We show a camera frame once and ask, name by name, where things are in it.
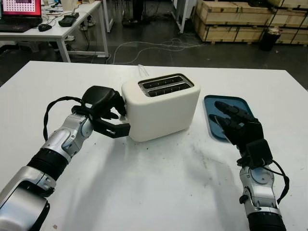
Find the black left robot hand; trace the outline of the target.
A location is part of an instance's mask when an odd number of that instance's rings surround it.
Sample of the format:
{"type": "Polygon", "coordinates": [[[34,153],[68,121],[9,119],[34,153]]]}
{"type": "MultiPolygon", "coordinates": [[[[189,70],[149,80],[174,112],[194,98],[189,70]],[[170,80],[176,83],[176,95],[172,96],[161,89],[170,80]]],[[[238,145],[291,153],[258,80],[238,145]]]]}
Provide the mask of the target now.
{"type": "Polygon", "coordinates": [[[92,86],[82,96],[85,104],[90,104],[95,116],[103,119],[119,119],[111,111],[115,108],[121,116],[126,116],[125,102],[118,91],[102,86],[92,86]]]}

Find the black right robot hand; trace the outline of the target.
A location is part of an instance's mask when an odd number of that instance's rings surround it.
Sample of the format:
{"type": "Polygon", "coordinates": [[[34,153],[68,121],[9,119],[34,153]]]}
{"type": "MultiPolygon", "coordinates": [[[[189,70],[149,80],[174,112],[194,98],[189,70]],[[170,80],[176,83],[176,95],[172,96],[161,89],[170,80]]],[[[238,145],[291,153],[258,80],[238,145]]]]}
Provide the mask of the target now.
{"type": "Polygon", "coordinates": [[[221,127],[223,134],[233,145],[242,149],[246,144],[264,138],[261,123],[247,111],[221,101],[215,101],[214,106],[227,117],[210,114],[209,118],[221,127]]]}

